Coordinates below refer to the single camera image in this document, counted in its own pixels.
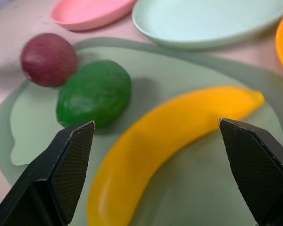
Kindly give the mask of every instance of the banana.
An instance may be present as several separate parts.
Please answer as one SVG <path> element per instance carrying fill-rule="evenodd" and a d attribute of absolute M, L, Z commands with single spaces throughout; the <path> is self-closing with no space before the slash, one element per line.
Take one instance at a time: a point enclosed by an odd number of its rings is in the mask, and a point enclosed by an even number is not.
<path fill-rule="evenodd" d="M 127 226 L 150 178 L 180 149 L 258 109 L 258 91 L 215 87 L 171 99 L 133 124 L 101 163 L 87 203 L 89 226 Z"/>

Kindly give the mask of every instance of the pink plate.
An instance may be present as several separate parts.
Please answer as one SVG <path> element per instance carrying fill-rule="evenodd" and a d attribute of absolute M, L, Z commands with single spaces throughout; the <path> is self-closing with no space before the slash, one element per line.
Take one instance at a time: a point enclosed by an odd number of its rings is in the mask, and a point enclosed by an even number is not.
<path fill-rule="evenodd" d="M 91 30 L 112 23 L 133 8 L 137 0 L 61 0 L 51 17 L 72 31 Z"/>

